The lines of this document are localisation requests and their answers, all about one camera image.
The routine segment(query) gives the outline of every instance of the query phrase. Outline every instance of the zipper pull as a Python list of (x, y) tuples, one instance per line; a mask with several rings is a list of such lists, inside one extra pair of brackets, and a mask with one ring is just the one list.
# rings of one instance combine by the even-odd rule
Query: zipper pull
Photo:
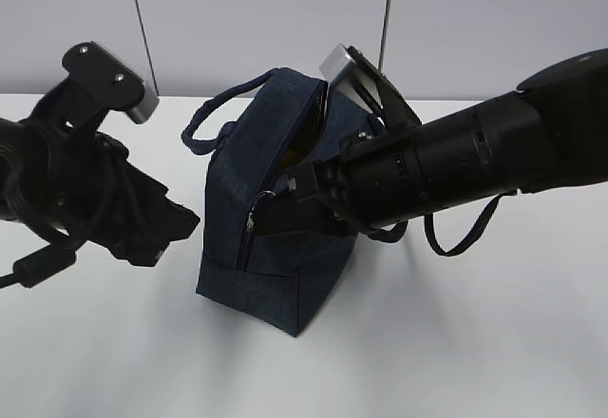
[(256, 211), (256, 206), (259, 203), (259, 201), (264, 197), (275, 197), (275, 196), (276, 196), (275, 192), (271, 192), (269, 190), (264, 190), (263, 192), (259, 192), (257, 194), (256, 200), (252, 204), (251, 211), (249, 211), (249, 215), (247, 216), (247, 224), (245, 225), (245, 229), (247, 230), (247, 233), (252, 233), (254, 231), (254, 228), (255, 228), (254, 212)]
[(254, 211), (249, 213), (247, 216), (247, 233), (251, 233), (254, 231)]

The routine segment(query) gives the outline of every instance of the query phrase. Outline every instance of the white table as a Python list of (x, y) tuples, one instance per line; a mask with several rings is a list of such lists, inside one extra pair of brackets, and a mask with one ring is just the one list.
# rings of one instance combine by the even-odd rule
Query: white table
[[(38, 96), (0, 96), (26, 117)], [(203, 99), (165, 98), (136, 126), (104, 130), (202, 215), (208, 160), (181, 145)], [(217, 133), (247, 100), (203, 128)], [(464, 102), (418, 102), (424, 121)], [(297, 339), (194, 293), (201, 227), (155, 269), (96, 245), (34, 290), (0, 291), (0, 414), (7, 418), (593, 417), (608, 414), (608, 186), (502, 202), (464, 256), (361, 238), (318, 318)], [(453, 245), (482, 203), (437, 217)], [(3, 266), (42, 245), (0, 223)]]

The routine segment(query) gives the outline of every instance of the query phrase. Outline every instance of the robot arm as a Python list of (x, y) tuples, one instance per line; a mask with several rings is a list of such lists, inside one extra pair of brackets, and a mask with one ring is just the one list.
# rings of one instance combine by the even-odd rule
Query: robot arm
[(485, 197), (608, 180), (608, 49), (426, 124), (355, 48), (338, 47), (321, 69), (330, 91), (343, 92), (384, 127), (373, 137), (347, 138), (332, 160), (293, 168), (290, 191), (256, 210), (262, 235), (373, 236)]
[(154, 266), (199, 223), (128, 163), (122, 143), (97, 131), (110, 110), (135, 124), (148, 120), (158, 99), (142, 78), (96, 43), (73, 47), (63, 66), (68, 76), (27, 119), (0, 119), (0, 219), (20, 221), (48, 242), (15, 262), (0, 288), (33, 287), (72, 265), (88, 240)]

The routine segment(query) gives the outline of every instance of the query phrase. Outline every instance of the bag strap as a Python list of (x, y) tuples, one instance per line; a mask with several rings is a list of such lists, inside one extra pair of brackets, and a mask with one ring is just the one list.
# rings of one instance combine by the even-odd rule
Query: bag strap
[(401, 240), (407, 229), (408, 222), (401, 221), (393, 226), (389, 231), (378, 230), (373, 235), (368, 235), (368, 238), (371, 240), (379, 240), (380, 242), (384, 242), (386, 244), (394, 244), (395, 242), (399, 242)]
[(213, 140), (195, 140), (194, 134), (199, 129), (200, 125), (220, 106), (232, 100), (238, 95), (250, 92), (251, 90), (264, 85), (275, 73), (277, 68), (271, 69), (266, 73), (258, 76), (248, 83), (237, 85), (220, 93), (217, 97), (206, 101), (195, 113), (194, 117), (181, 132), (181, 141), (195, 154), (207, 155), (218, 148), (220, 142), (224, 141), (234, 129), (235, 123), (227, 123), (219, 132), (218, 136)]
[(437, 237), (435, 236), (435, 224), (433, 221), (433, 215), (429, 214), (425, 216), (425, 235), (427, 235), (428, 244), (433, 251), (441, 256), (441, 257), (456, 257), (464, 253), (468, 248), (477, 242), (482, 234), (484, 233), (485, 227), (492, 219), (496, 208), (498, 207), (498, 203), (502, 197), (512, 197), (515, 195), (515, 192), (503, 193), (492, 199), (491, 202), (487, 204), (485, 209), (477, 218), (477, 221), (473, 224), (473, 227), (468, 232), (463, 240), (451, 250), (445, 251), (437, 242)]

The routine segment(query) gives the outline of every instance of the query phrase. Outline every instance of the denim bag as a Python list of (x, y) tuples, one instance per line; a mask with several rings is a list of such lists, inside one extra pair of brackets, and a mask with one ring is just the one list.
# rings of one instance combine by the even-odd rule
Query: denim bag
[[(213, 140), (195, 140), (204, 120), (228, 100), (262, 86), (236, 122)], [(205, 187), (203, 252), (197, 293), (296, 336), (310, 323), (342, 274), (356, 236), (256, 236), (251, 214), (260, 199), (287, 187), (281, 160), (327, 83), (273, 69), (206, 102), (181, 138), (197, 155), (213, 152)], [(339, 93), (320, 136), (301, 162), (326, 160), (340, 141), (374, 130), (373, 120)]]

